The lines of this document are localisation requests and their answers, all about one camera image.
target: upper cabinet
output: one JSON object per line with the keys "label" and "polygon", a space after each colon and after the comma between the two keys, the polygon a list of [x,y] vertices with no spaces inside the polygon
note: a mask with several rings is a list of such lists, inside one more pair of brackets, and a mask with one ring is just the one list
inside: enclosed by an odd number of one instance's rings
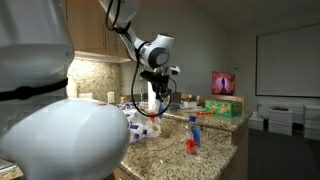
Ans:
{"label": "upper cabinet", "polygon": [[98,0],[65,0],[66,18],[76,51],[128,58],[126,47],[106,27],[106,13]]}

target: cardboard box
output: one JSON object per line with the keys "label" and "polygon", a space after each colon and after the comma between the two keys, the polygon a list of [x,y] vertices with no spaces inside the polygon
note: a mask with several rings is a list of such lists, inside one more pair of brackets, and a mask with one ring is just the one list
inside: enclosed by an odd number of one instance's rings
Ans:
{"label": "cardboard box", "polygon": [[242,103],[235,101],[223,100],[205,100],[205,108],[214,114],[224,116],[240,116],[242,115]]}

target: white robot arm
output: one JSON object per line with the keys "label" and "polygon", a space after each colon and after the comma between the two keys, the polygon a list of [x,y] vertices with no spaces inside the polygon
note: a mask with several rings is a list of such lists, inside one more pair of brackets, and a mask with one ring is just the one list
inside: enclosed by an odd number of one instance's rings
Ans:
{"label": "white robot arm", "polygon": [[139,39],[130,26],[131,19],[136,15],[139,8],[137,0],[99,0],[107,12],[110,21],[113,22],[110,29],[114,29],[126,45],[130,58],[152,69],[158,68],[168,62],[169,51],[173,45],[173,38],[167,35],[158,35],[151,43]]}
{"label": "white robot arm", "polygon": [[137,65],[141,63],[154,70],[154,72],[143,71],[140,76],[151,82],[153,91],[156,93],[156,99],[162,102],[171,93],[168,88],[170,78],[167,71],[171,70],[172,75],[177,75],[180,72],[178,66],[169,67],[165,65],[169,60],[173,37],[159,34],[153,42],[145,42],[136,36],[131,28],[130,21],[137,13],[139,7],[139,1],[137,0],[99,0],[99,2],[107,12],[107,18],[109,17],[112,22],[111,27],[106,22],[108,29],[114,30],[119,34],[127,47],[130,58],[136,61]]}

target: tile backsplash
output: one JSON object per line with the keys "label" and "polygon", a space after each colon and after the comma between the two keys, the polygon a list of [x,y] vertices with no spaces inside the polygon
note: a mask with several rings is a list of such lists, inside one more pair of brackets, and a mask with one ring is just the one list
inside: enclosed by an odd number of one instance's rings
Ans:
{"label": "tile backsplash", "polygon": [[121,70],[119,63],[90,61],[75,58],[69,67],[68,77],[76,82],[77,93],[92,93],[93,99],[108,102],[107,92],[121,96]]}

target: granite countertop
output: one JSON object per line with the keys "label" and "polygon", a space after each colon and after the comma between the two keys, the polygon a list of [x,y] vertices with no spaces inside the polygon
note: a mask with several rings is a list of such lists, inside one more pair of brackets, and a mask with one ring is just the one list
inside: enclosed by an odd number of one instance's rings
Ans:
{"label": "granite countertop", "polygon": [[168,110],[164,113],[164,117],[188,122],[189,116],[193,115],[197,117],[197,123],[201,126],[234,132],[237,131],[251,115],[249,111],[236,117],[227,117],[219,114],[196,115],[196,112],[201,110],[203,109]]}
{"label": "granite countertop", "polygon": [[203,127],[201,149],[190,155],[185,125],[164,118],[161,135],[131,143],[119,168],[132,179],[219,179],[237,151],[230,132]]}

